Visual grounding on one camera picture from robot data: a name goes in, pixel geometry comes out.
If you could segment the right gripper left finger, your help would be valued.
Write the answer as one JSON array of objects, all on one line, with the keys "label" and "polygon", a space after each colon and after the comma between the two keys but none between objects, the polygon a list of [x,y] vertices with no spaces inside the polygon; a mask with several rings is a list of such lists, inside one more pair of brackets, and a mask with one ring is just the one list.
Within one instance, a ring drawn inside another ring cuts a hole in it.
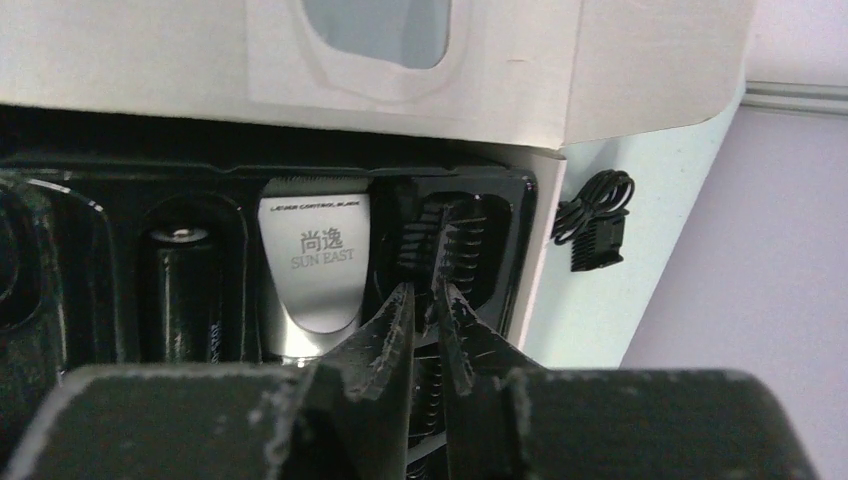
[{"label": "right gripper left finger", "polygon": [[38,409],[7,479],[401,479],[415,293],[296,365],[98,365]]}]

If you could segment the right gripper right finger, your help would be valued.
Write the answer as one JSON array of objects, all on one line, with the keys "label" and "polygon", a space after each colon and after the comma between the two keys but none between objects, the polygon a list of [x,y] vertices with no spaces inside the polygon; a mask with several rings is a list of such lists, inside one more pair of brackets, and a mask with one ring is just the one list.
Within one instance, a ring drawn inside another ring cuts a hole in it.
[{"label": "right gripper right finger", "polygon": [[557,370],[434,294],[453,479],[814,479],[772,391],[739,370]]}]

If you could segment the black clipper guard comb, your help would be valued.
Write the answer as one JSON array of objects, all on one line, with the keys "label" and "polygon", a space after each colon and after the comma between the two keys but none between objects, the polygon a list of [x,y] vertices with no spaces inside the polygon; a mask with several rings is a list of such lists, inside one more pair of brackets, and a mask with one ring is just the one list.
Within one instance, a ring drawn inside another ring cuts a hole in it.
[{"label": "black clipper guard comb", "polygon": [[427,331],[433,319],[438,286],[447,282],[463,294],[474,288],[487,221],[478,197],[428,200],[417,220],[401,230],[397,268],[415,284],[416,329]]}]

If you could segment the white cardboard kit box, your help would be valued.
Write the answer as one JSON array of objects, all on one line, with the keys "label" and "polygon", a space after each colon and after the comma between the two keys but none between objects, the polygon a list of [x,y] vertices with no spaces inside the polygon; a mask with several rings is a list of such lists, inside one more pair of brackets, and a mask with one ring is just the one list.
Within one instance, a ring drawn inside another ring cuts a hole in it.
[{"label": "white cardboard kit box", "polygon": [[486,144],[540,184],[524,348],[565,146],[699,124],[743,76],[752,1],[5,1],[5,105]]}]

